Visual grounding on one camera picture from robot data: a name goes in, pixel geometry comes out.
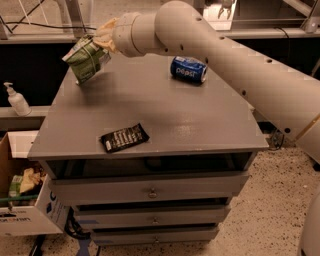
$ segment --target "cabinet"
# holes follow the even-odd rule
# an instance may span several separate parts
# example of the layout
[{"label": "cabinet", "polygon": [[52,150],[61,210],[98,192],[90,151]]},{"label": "cabinet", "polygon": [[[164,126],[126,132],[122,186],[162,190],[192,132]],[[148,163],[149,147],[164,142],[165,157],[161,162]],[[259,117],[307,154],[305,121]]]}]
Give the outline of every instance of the cabinet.
[{"label": "cabinet", "polygon": [[[80,87],[69,70],[31,148],[99,245],[213,239],[268,147],[246,102],[215,73],[184,84],[168,75],[170,61],[117,55]],[[105,152],[100,136],[138,122],[148,142]]]}]

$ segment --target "gray tabletop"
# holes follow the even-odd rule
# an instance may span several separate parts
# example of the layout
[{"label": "gray tabletop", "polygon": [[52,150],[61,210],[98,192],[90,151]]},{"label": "gray tabletop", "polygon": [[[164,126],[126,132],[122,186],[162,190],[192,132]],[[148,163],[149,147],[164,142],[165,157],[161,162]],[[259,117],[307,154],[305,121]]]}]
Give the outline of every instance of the gray tabletop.
[{"label": "gray tabletop", "polygon": [[[268,145],[247,103],[214,72],[175,80],[171,57],[112,55],[85,84],[69,69],[29,153],[33,160],[257,151]],[[106,153],[100,137],[140,123],[148,142]]]}]

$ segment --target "terrazzo floor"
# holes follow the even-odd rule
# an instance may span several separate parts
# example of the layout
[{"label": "terrazzo floor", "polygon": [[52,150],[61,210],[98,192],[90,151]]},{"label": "terrazzo floor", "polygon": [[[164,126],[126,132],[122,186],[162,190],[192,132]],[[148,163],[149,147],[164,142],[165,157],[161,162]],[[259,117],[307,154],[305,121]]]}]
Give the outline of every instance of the terrazzo floor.
[{"label": "terrazzo floor", "polygon": [[[29,9],[37,3],[31,0],[22,2]],[[108,8],[104,9],[102,5],[106,2]],[[151,10],[163,2],[96,1],[94,22],[98,26],[120,13]],[[3,3],[0,5],[1,11],[17,15],[17,1],[12,1],[10,6]],[[54,4],[50,0],[44,3]],[[33,20],[41,19],[40,10],[34,11],[32,17]],[[312,167],[312,160],[292,143],[285,143],[277,151],[260,152],[249,169],[248,182],[240,195],[231,201],[231,212],[220,224],[220,231],[214,240],[209,243],[108,246],[101,248],[100,255],[295,256],[310,199],[320,184],[320,173]],[[29,255],[35,238],[0,237],[0,256]],[[42,246],[44,256],[73,256],[77,255],[78,250],[78,241],[65,234],[47,235]],[[91,242],[90,255],[96,255],[97,250],[98,247]]]}]

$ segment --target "soda can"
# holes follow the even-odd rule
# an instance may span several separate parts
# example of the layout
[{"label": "soda can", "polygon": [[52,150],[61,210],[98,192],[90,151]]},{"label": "soda can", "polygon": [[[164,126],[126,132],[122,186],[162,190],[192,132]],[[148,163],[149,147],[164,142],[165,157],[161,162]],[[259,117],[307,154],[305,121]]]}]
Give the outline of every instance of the soda can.
[{"label": "soda can", "polygon": [[194,58],[176,56],[172,60],[170,71],[173,77],[203,83],[206,80],[207,65]]}]

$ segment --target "white bottle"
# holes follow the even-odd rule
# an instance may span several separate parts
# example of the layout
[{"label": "white bottle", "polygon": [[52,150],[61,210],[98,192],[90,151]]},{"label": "white bottle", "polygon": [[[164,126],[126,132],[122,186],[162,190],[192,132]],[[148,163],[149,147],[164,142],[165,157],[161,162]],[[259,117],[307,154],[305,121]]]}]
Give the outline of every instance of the white bottle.
[{"label": "white bottle", "polygon": [[8,101],[16,113],[19,116],[26,116],[30,114],[31,108],[22,94],[17,93],[12,87],[10,87],[12,83],[5,82],[3,84],[7,87],[7,92],[9,94]]}]

